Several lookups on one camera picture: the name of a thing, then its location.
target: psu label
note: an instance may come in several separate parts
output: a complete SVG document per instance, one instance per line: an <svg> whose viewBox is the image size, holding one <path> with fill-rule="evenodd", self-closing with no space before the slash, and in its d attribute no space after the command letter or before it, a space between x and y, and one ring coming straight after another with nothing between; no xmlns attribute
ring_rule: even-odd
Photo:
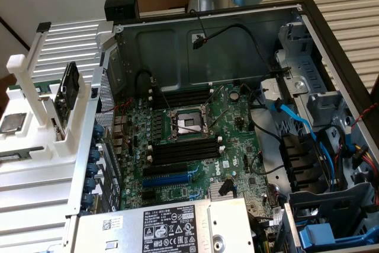
<svg viewBox="0 0 379 253"><path fill-rule="evenodd" d="M143 253L196 253L195 206L143 213Z"/></svg>

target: blue pcie slot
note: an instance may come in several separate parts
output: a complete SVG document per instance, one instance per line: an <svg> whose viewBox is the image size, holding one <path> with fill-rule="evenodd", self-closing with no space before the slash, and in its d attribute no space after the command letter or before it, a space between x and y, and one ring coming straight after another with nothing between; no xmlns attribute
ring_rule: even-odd
<svg viewBox="0 0 379 253"><path fill-rule="evenodd" d="M158 177L151 179L144 179L142 182L143 188L150 187L160 187L166 185L175 185L175 184L188 184L191 181L191 176L187 173L169 175L167 177Z"/></svg>

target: green circuit board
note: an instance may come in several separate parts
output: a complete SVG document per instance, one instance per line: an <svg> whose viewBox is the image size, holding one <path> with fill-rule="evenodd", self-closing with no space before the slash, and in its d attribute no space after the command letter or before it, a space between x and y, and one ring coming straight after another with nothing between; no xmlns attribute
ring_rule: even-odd
<svg viewBox="0 0 379 253"><path fill-rule="evenodd" d="M114 144L120 158L123 172L120 209L136 209L159 203L170 203L183 200L198 200L208 197L208 189L214 183L223 183L232 178L236 186L237 196L244 197L248 210L256 216L271 215L269 203L263 203L262 195L267 193L265 176L256 175L247 171L244 166L244 155L249 162L258 154L259 145L255 132L248 131L247 95L240 95L238 101L232 102L231 92L239 92L239 86L223 85L223 88L214 96L208 105L207 120L210 125L222 112L222 117L212 126L213 136L217 134L223 138L225 146L221 157L202 161L188 162L188 170L197 172L189 184L168 185L164 187L143 188L143 169L150 167L147 162L147 144L152 140L156 144L178 143L170 140L171 125L166 110L152 110L147 101L135 101L126 113L117 113L115 118ZM155 129L157 117L162 120L160 133ZM244 121L242 126L236 124L236 118ZM124 126L129 122L128 134L136 136L137 147L133 146L133 154L129 154L125 143L124 133L120 123ZM199 139L204 134L187 134L185 139ZM258 161L254 165L258 171L263 171L263 165ZM142 200L143 191L154 190L154 201Z"/></svg>

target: ventilation grille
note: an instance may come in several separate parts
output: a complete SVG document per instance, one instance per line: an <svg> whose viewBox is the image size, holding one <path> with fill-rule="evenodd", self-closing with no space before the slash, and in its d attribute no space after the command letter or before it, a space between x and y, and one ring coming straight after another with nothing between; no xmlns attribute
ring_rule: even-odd
<svg viewBox="0 0 379 253"><path fill-rule="evenodd" d="M112 91L109 85L107 73L105 71L103 72L102 77L101 77L100 100L102 103L102 110L109 110L114 107ZM112 133L112 130L113 130L113 119L114 119L113 110L106 113L96 114L97 122L103 127L108 127L110 133Z"/></svg>

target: screw hole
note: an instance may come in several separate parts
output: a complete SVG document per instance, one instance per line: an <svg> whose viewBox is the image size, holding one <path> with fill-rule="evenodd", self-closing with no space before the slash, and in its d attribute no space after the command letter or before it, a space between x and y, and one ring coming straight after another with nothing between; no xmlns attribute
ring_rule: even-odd
<svg viewBox="0 0 379 253"><path fill-rule="evenodd" d="M345 123L346 123L347 126L350 126L350 124L351 124L351 118L350 118L350 116L346 117Z"/></svg>

